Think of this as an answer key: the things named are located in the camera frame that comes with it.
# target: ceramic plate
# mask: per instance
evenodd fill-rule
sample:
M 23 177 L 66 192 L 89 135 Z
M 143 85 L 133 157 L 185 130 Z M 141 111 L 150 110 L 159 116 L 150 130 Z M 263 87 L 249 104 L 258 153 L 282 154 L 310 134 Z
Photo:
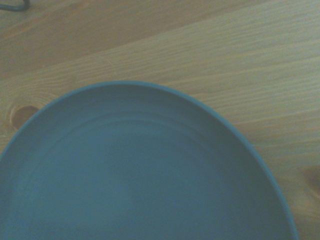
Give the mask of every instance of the ceramic plate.
M 253 147 L 209 107 L 136 81 L 73 91 L 0 158 L 2 240 L 297 240 Z

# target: wood knot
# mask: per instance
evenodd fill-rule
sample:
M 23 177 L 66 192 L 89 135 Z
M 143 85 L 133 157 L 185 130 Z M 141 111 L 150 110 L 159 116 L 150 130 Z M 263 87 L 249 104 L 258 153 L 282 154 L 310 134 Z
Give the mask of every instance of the wood knot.
M 312 192 L 320 198 L 320 165 L 304 167 L 300 169 L 307 185 Z
M 39 109 L 35 106 L 24 106 L 19 108 L 11 118 L 12 126 L 16 129 L 21 128 L 22 125 L 38 111 Z

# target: table surface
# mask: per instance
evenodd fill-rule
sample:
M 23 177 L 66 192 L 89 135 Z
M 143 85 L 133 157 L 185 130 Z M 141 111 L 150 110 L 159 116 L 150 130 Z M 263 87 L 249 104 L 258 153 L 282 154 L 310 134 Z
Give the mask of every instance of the table surface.
M 233 124 L 274 174 L 300 239 L 320 239 L 320 1 L 31 4 L 0 11 L 0 152 L 32 114 L 72 90 L 157 83 Z

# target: wooden table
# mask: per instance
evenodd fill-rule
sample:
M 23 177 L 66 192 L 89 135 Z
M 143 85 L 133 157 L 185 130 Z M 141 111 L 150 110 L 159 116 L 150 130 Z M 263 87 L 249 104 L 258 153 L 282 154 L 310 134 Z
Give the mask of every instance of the wooden table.
M 301 240 L 320 239 L 320 1 L 31 4 L 0 12 L 0 152 L 26 119 L 74 89 L 165 85 L 232 123 L 276 177 Z

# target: blue plate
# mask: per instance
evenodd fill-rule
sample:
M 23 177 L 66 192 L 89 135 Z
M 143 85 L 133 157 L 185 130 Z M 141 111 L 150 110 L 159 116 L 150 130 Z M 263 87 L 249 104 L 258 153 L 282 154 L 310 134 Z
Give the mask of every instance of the blue plate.
M 2 240 L 297 240 L 272 174 L 209 107 L 136 81 L 73 91 L 0 158 Z

